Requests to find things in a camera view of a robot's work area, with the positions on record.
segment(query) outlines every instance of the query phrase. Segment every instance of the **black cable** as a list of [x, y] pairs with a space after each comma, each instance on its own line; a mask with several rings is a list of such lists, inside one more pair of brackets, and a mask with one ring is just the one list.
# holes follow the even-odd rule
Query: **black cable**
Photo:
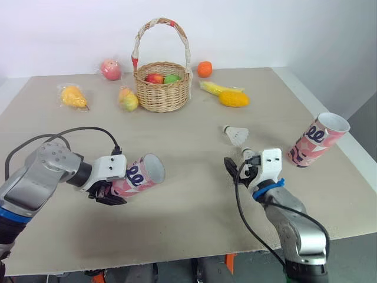
[[249, 230], [249, 232], [263, 245], [265, 246], [270, 252], [271, 254], [273, 254], [273, 256], [281, 263], [281, 265], [283, 266], [283, 268], [285, 269], [285, 263], [284, 261], [280, 258], [280, 256], [277, 255], [277, 253], [264, 241], [262, 240], [257, 234], [256, 232], [254, 232], [254, 230], [250, 227], [250, 225], [247, 223], [247, 220], [243, 214], [243, 211], [242, 211], [242, 207], [241, 207], [241, 201], [240, 201], [240, 194], [239, 194], [239, 188], [238, 188], [238, 182], [240, 180], [240, 174], [242, 172], [242, 169], [244, 168], [246, 164], [246, 161], [244, 161], [241, 166], [240, 166], [240, 169], [238, 170], [237, 172], [237, 175], [236, 175], [236, 178], [234, 180], [234, 190], [236, 192], [236, 200], [237, 200], [237, 207], [238, 207], [238, 211], [240, 213], [240, 216], [242, 218], [242, 221], [243, 223], [245, 224], [247, 230]]
[[[45, 137], [54, 137], [56, 136], [56, 134], [41, 134], [39, 136], [36, 136], [36, 137], [32, 137], [31, 139], [25, 141], [24, 143], [20, 144], [18, 147], [16, 147], [15, 149], [13, 149], [9, 154], [8, 156], [6, 157], [5, 159], [5, 166], [4, 166], [4, 171], [5, 171], [5, 180], [8, 180], [9, 179], [9, 164], [11, 162], [11, 159], [12, 159], [12, 156], [18, 151], [18, 150], [21, 150], [22, 148], [24, 148], [25, 146], [27, 146], [28, 144], [34, 142], [35, 140], [38, 140], [38, 139], [43, 139]], [[68, 140], [66, 140], [66, 138], [64, 137], [59, 137], [62, 141], [64, 141], [65, 143], [65, 146], [71, 150], [71, 146], [70, 146], [70, 143], [68, 142]]]
[[103, 131], [104, 133], [106, 133], [111, 138], [111, 140], [114, 142], [115, 146], [119, 147], [119, 145], [118, 145], [117, 141], [115, 140], [115, 138], [113, 137], [113, 135], [110, 134], [109, 131], [106, 131], [105, 129], [102, 129], [102, 128], [99, 128], [99, 127], [77, 127], [77, 128], [71, 128], [71, 129], [68, 129], [68, 130], [65, 130], [65, 131], [62, 131], [62, 132], [56, 134], [55, 136], [53, 136], [50, 139], [48, 139], [47, 142], [50, 142], [53, 139], [56, 139], [57, 137], [61, 137], [63, 134], [68, 134], [68, 133], [72, 133], [73, 131], [81, 131], [81, 130]]
[[285, 209], [285, 210], [288, 210], [288, 211], [291, 211], [291, 212], [294, 212], [294, 213], [297, 213], [298, 215], [312, 221], [315, 225], [317, 225], [319, 227], [319, 229], [322, 230], [322, 232], [325, 234], [325, 238], [326, 238], [326, 258], [329, 257], [329, 252], [330, 252], [330, 236], [329, 236], [329, 233], [327, 232], [326, 228], [321, 224], [319, 223], [316, 219], [310, 217], [309, 215], [303, 213], [303, 212], [300, 212], [296, 209], [293, 209], [293, 208], [289, 208], [287, 206], [284, 206], [284, 205], [280, 205], [278, 203], [274, 203], [274, 202], [262, 202], [263, 204], [265, 205], [272, 205], [272, 206], [276, 206], [277, 208], [282, 208], [282, 209]]

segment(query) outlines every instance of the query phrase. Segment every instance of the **paper cup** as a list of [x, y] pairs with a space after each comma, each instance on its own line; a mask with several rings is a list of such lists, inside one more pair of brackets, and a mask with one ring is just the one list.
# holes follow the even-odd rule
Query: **paper cup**
[[297, 167], [308, 167], [349, 129], [350, 125], [343, 117], [328, 112], [319, 114], [289, 150], [289, 161]]
[[113, 182], [111, 193], [126, 199], [136, 195], [165, 179], [165, 168], [154, 154], [147, 154], [134, 161], [126, 170], [126, 179]]

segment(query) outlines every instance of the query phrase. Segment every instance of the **wicker basket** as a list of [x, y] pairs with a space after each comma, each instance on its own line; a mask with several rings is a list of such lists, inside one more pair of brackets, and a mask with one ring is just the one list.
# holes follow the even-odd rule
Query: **wicker basket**
[[[186, 48], [186, 68], [170, 62], [155, 62], [137, 69], [140, 38], [147, 29], [150, 29], [155, 24], [166, 24], [177, 30]], [[181, 108], [190, 97], [191, 79], [193, 76], [190, 69], [190, 57], [189, 42], [186, 34], [177, 23], [170, 19], [157, 18], [145, 24], [136, 36], [135, 48], [131, 57], [134, 66], [137, 98], [141, 106], [150, 111], [160, 113]], [[152, 84], [144, 81], [145, 77], [151, 73], [158, 73], [163, 76], [179, 75], [181, 80], [171, 84]]]

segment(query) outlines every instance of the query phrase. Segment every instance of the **orange table leg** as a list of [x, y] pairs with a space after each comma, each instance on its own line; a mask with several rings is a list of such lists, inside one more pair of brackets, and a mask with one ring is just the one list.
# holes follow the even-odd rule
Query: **orange table leg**
[[106, 283], [104, 273], [101, 272], [100, 274], [93, 276], [91, 279], [91, 283]]
[[224, 263], [226, 264], [226, 266], [228, 267], [230, 273], [232, 273], [232, 274], [234, 272], [234, 257], [236, 255], [237, 254], [227, 254], [227, 255], [225, 255], [225, 261], [224, 261]]

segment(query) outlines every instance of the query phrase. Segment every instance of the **cup opening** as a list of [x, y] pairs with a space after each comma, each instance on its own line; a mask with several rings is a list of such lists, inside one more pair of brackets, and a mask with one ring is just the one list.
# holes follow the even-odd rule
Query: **cup opening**
[[165, 168], [161, 160], [154, 154], [144, 156], [144, 166], [154, 183], [162, 183], [165, 179]]
[[338, 131], [338, 132], [343, 133], [343, 132], [349, 131], [350, 129], [350, 125], [347, 122], [347, 120], [334, 113], [330, 113], [330, 112], [320, 113], [318, 115], [318, 121], [322, 125], [324, 125], [326, 128], [333, 131]]

